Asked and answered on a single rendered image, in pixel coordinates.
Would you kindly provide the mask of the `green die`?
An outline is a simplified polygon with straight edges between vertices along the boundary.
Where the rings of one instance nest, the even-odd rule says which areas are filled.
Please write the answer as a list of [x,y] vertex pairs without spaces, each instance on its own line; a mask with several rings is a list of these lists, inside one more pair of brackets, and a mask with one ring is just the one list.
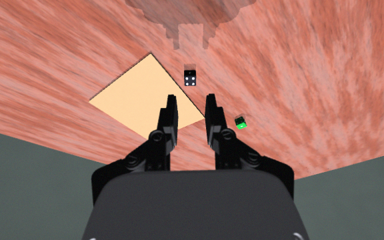
[[239,129],[242,129],[242,128],[247,126],[243,117],[239,117],[239,118],[235,119],[235,124]]

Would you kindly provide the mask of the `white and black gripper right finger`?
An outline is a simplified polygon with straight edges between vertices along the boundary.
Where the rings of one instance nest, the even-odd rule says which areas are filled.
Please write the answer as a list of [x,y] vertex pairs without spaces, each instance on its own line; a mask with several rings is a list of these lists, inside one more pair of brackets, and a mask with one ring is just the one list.
[[227,128],[223,108],[217,106],[214,93],[206,96],[205,125],[207,143],[215,152],[215,169],[255,169],[275,175],[294,202],[294,170],[285,163],[261,156],[239,140],[234,130]]

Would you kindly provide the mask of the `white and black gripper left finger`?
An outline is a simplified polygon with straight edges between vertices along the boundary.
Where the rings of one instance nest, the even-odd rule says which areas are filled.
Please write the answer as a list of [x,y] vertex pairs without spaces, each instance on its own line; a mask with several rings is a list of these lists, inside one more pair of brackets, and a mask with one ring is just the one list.
[[170,152],[177,146],[178,132],[177,98],[167,97],[166,108],[160,108],[157,129],[150,132],[148,140],[119,159],[98,168],[91,176],[93,207],[104,186],[120,175],[139,171],[170,171]]

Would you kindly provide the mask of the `black die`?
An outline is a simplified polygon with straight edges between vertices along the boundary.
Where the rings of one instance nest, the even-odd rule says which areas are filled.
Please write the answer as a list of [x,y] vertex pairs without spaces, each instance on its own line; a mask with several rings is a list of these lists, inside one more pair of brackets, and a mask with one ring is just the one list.
[[196,86],[196,70],[184,70],[185,86]]

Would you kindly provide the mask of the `tan square mat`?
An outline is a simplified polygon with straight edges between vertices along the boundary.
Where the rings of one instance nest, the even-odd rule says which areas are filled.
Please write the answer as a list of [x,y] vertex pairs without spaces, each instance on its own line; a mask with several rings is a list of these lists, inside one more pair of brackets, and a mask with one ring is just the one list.
[[157,129],[160,108],[166,108],[168,94],[177,98],[178,129],[205,118],[152,53],[89,103],[148,139]]

